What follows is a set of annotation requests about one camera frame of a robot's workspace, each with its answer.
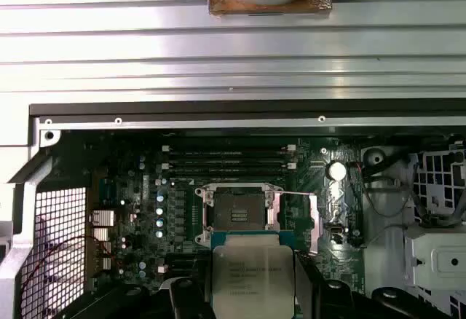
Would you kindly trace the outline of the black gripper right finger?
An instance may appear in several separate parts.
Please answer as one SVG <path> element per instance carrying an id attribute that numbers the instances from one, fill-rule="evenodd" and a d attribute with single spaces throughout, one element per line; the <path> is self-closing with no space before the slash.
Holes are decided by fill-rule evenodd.
<path id="1" fill-rule="evenodd" d="M 311 256 L 294 253 L 295 289 L 304 318 L 447 318 L 399 288 L 381 287 L 367 297 L 340 280 L 326 280 Z"/>

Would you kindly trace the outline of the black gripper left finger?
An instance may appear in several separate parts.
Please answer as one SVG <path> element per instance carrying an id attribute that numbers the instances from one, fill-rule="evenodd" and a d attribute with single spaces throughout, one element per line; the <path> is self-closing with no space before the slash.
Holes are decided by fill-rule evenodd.
<path id="1" fill-rule="evenodd" d="M 198 283 L 175 277 L 151 294 L 142 285 L 110 286 L 85 294 L 55 318 L 214 318 Z"/>

